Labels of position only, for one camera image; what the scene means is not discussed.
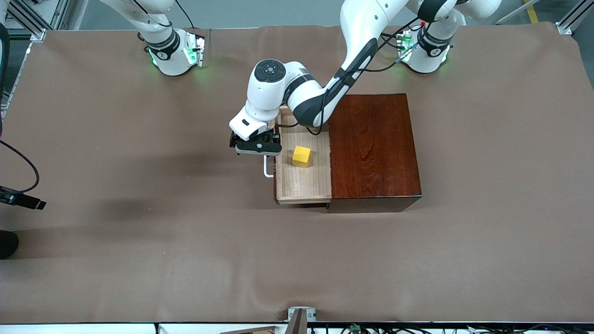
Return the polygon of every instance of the gray floor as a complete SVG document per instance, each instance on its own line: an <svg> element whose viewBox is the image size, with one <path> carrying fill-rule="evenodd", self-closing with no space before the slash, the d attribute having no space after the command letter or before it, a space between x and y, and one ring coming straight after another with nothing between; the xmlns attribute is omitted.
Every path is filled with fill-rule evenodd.
<svg viewBox="0 0 594 334"><path fill-rule="evenodd" d="M113 9L99 0L73 0L76 8L86 8L82 13L73 13L68 26L75 26L77 16L81 16L81 30L119 30L134 27ZM343 0L179 0L196 27L205 29L251 28L263 26L339 25L339 12ZM539 21L558 21L577 0L541 0L535 5ZM481 22L469 20L469 25L494 24L515 8L522 0L503 0L499 10L489 19ZM174 6L168 14L175 27L188 27L189 22L179 7ZM407 9L401 11L392 24L404 24L415 16ZM527 12L522 12L508 20L506 24L530 23ZM590 82L594 85L594 14L586 17L576 35L582 58ZM27 49L27 42L13 42L8 83L16 78L18 68Z"/></svg>

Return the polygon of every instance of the brown table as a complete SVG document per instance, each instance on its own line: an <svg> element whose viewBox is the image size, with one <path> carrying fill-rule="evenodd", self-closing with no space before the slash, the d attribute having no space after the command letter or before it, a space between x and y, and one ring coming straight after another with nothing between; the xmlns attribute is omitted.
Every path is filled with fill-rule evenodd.
<svg viewBox="0 0 594 334"><path fill-rule="evenodd" d="M594 93L549 23L462 27L448 63L364 74L405 92L423 198L331 215L272 199L262 158L227 147L263 58L322 82L337 27L213 30L206 67L170 78L133 31L35 44L3 139L39 167L44 211L0 207L0 322L594 320ZM393 59L382 50L370 68ZM2 151L2 184L32 182Z"/></svg>

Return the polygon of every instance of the wooden box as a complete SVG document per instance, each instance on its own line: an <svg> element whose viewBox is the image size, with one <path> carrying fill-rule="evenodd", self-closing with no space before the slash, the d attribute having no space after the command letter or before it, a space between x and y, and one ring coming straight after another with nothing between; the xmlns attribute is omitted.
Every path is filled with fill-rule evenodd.
<svg viewBox="0 0 594 334"><path fill-rule="evenodd" d="M288 109L281 124L294 124ZM329 212L401 212L421 196L405 94L347 95L319 136L280 128L274 160L279 204L322 204ZM309 168L291 164L296 145L312 150Z"/></svg>

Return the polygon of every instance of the yellow cube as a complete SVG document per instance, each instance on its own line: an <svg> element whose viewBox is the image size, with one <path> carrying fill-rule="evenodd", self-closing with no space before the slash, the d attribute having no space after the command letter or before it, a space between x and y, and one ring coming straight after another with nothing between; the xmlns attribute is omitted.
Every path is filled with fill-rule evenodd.
<svg viewBox="0 0 594 334"><path fill-rule="evenodd" d="M293 165L297 167L309 167L309 157L311 156L311 149L302 146L295 146L293 152Z"/></svg>

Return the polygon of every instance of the black circular button pad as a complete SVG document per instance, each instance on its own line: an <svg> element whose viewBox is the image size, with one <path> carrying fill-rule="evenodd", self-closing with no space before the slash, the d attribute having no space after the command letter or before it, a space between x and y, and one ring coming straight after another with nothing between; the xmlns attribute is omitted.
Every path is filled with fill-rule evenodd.
<svg viewBox="0 0 594 334"><path fill-rule="evenodd" d="M285 66L278 60L266 59L256 65L254 76L263 83L275 83L285 77Z"/></svg>

